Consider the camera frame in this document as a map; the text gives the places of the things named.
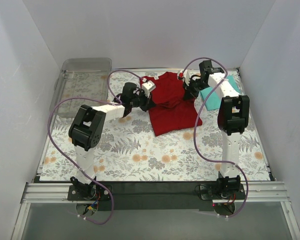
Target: red cloth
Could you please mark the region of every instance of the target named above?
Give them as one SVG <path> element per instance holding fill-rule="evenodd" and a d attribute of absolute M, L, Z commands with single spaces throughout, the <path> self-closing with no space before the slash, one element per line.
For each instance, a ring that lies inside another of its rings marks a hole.
<path fill-rule="evenodd" d="M 155 89 L 151 93 L 156 106 L 149 109 L 149 115 L 156 136 L 195 126 L 197 118 L 195 100 L 183 100 L 185 94 L 183 81 L 177 78 L 176 73 L 166 72 L 156 79 L 150 76 L 144 78 L 155 84 Z"/>

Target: table surface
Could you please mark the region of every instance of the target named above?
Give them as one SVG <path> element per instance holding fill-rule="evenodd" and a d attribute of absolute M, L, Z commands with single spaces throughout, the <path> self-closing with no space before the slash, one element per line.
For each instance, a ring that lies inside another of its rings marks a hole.
<path fill-rule="evenodd" d="M 139 76 L 160 76 L 166 70 L 148 69 L 136 71 Z M 229 71 L 242 92 L 242 83 L 236 71 Z M 95 89 L 85 87 L 85 80 L 93 79 L 91 73 L 78 74 L 81 89 L 85 94 Z M 110 86 L 115 94 L 121 92 L 125 82 L 138 84 L 138 79 L 129 73 L 116 72 L 111 76 Z M 113 97 L 108 94 L 108 101 Z M 202 99 L 195 100 L 198 111 Z M 197 142 L 201 153 L 212 159 L 222 159 L 222 135 L 217 124 L 218 110 L 202 111 L 203 125 L 197 128 Z M 68 130 L 73 118 L 56 117 L 52 137 L 72 159 L 76 153 Z M 149 113 L 134 108 L 125 118 L 106 122 L 99 144 L 94 151 L 94 171 L 98 181 L 215 181 L 220 163 L 201 159 L 195 151 L 194 129 L 172 131 L 155 136 Z M 41 181 L 69 181 L 76 175 L 74 166 L 50 143 L 43 151 Z M 250 181 L 269 181 L 260 140 L 252 117 L 242 135 L 239 149 L 239 166 Z"/>

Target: white wall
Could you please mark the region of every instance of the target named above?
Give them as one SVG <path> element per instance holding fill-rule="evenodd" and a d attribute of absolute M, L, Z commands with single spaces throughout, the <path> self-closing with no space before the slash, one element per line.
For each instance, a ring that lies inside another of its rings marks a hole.
<path fill-rule="evenodd" d="M 36 174 L 59 71 L 22 0 L 0 0 L 0 240 Z"/>
<path fill-rule="evenodd" d="M 59 67 L 183 68 L 209 56 L 241 65 L 274 0 L 23 0 Z"/>
<path fill-rule="evenodd" d="M 241 66 L 274 176 L 300 228 L 300 0 L 277 0 Z"/>

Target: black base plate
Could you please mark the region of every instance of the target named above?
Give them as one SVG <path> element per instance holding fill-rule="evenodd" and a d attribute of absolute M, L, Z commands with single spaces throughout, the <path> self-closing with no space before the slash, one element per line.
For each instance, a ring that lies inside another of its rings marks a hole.
<path fill-rule="evenodd" d="M 106 185 L 106 187 L 112 192 L 111 185 Z M 96 192 L 100 194 L 99 201 L 109 201 L 110 200 L 109 194 L 102 187 L 96 186 Z M 96 196 L 91 199 L 83 198 L 80 194 L 78 194 L 76 192 L 75 186 L 71 185 L 69 187 L 68 197 L 67 197 L 68 201 L 87 201 L 87 200 L 95 201 L 96 199 L 97 199 Z"/>
<path fill-rule="evenodd" d="M 113 195 L 116 210 L 167 210 L 167 209 L 199 209 L 213 211 L 212 199 L 203 200 L 198 194 L 198 186 L 215 186 L 215 181 L 101 181 Z M 78 196 L 73 186 L 68 192 L 69 201 L 86 201 Z M 98 211 L 110 211 L 111 201 L 108 195 L 102 196 Z M 236 199 L 244 199 L 245 193 L 239 192 Z"/>

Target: transparent plastic tray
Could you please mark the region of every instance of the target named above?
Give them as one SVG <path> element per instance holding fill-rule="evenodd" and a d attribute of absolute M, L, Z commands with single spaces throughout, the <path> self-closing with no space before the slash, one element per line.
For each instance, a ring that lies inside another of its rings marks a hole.
<path fill-rule="evenodd" d="M 107 100 L 107 77 L 111 71 L 110 58 L 73 58 L 66 60 L 54 85 L 54 95 L 50 111 L 62 100 L 85 97 L 94 100 Z M 74 118 L 83 104 L 98 106 L 97 102 L 73 99 L 63 103 L 56 115 L 61 118 Z"/>

